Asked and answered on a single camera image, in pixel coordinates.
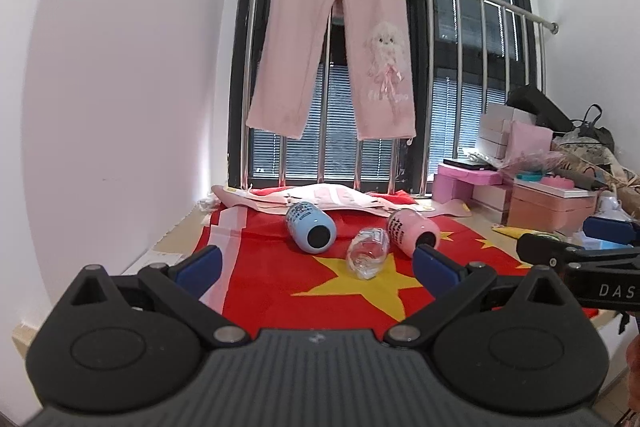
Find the clear plastic sticker cup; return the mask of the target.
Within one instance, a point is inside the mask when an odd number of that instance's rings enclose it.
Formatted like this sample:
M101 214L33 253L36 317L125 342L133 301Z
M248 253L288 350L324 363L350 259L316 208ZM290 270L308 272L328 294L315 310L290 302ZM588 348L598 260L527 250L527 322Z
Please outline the clear plastic sticker cup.
M347 248L347 268L359 280L371 280L382 270L389 251L390 238L385 229L361 229Z

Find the pink can-shaped cup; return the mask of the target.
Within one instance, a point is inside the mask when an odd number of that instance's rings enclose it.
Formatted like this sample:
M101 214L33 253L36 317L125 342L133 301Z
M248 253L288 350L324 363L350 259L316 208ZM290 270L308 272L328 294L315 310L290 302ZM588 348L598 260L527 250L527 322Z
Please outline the pink can-shaped cup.
M412 209L394 211L387 219L386 229L390 241L409 258L419 246L437 248L440 242L436 223Z

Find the blue can-shaped cup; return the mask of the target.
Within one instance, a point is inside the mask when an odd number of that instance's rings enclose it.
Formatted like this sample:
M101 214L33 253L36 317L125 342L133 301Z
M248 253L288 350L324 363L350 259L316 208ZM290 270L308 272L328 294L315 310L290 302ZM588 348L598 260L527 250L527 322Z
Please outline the blue can-shaped cup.
M323 254L336 239L333 219L311 202L296 202L288 208L285 224L294 243L306 254Z

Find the yellow pen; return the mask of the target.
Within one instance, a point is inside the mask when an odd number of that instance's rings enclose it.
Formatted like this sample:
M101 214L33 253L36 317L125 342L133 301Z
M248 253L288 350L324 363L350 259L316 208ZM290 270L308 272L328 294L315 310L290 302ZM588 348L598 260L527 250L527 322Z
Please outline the yellow pen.
M494 225L491 228L491 230L500 235L510 237L510 239L520 239L523 235L526 235L526 234L550 237L550 234L547 232L541 232L541 231L529 230L529 229L523 229L523 228L517 228L517 227L507 227L506 225Z

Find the pink storage box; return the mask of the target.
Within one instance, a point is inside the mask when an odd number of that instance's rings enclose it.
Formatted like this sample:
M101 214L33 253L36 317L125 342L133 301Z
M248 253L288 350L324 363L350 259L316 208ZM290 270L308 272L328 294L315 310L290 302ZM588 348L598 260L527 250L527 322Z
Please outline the pink storage box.
M516 180L506 224L541 232L578 232L596 211L598 194Z

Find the red flag with yellow stars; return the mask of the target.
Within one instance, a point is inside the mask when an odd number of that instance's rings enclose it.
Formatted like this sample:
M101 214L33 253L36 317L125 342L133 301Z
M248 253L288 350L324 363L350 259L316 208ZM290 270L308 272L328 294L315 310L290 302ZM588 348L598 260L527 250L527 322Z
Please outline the red flag with yellow stars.
M365 227L384 227L384 218L358 210L331 216L336 241L326 253L311 256L297 247L284 217L218 205L205 218L196 245L222 252L221 276L204 303L250 335L261 329L371 329L382 336L433 302L397 247L372 280L349 272L349 243Z

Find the pink foam block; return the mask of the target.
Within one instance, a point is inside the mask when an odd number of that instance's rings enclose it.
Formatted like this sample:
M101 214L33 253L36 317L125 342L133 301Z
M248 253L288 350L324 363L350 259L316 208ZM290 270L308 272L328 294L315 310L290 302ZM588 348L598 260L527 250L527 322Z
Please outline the pink foam block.
M445 204L453 199L469 202L477 186L500 185L502 176L497 171L469 170L440 164L434 174L432 199Z

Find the black tablet device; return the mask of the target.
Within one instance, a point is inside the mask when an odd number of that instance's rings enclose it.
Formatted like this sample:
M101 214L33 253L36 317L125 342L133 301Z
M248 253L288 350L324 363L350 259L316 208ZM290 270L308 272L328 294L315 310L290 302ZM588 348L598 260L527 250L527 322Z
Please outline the black tablet device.
M487 161L474 158L444 158L444 165L472 171L496 171L497 168L488 164Z

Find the stack of white boxes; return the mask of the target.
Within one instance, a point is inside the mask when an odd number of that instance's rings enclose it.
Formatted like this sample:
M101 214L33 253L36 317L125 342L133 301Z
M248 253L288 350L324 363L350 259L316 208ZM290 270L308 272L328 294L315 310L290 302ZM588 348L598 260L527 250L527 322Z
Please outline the stack of white boxes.
M509 144L514 121L535 124L536 117L511 106L489 102L486 112L480 116L480 130L475 143L477 152L486 156L503 159Z

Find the pink folded garment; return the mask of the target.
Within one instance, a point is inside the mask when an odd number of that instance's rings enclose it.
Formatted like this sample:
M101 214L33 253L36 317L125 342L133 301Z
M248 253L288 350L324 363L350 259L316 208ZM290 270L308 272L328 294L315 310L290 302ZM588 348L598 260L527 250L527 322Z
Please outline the pink folded garment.
M415 199L405 191L395 194L362 193L354 188L333 183L251 190L213 185L212 193L227 208L243 206L277 216L284 216L298 202L309 202L325 212L362 211L378 217L390 217L394 211L401 209L414 210L427 218L471 216L471 209L460 199L451 199L445 204L439 204L431 199Z

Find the black bag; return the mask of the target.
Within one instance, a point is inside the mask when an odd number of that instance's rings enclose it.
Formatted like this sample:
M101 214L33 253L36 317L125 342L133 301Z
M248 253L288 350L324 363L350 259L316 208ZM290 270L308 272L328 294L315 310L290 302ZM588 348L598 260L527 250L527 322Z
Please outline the black bag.
M573 121L533 84L512 89L506 98L506 105L534 115L537 126L549 128L555 133L574 130Z

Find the pink hanging pants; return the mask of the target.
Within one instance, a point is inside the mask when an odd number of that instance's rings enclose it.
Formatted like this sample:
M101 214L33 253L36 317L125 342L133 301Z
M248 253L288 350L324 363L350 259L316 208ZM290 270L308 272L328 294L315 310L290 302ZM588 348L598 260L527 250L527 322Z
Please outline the pink hanging pants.
M358 140L414 139L406 0L270 0L247 126L302 137L333 17Z

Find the steel window railing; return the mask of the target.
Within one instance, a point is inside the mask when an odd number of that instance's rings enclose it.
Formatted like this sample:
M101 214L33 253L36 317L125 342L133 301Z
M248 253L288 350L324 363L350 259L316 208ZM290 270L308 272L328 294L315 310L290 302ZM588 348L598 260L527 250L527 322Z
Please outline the steel window railing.
M474 140L489 102L528 84L544 89L544 45L559 30L506 0L408 0L418 134L413 141L360 141L347 68L338 60L342 22L333 17L306 128L291 140L245 124L269 1L239 0L235 22L228 179L242 188L336 182L425 195L439 161L459 157Z

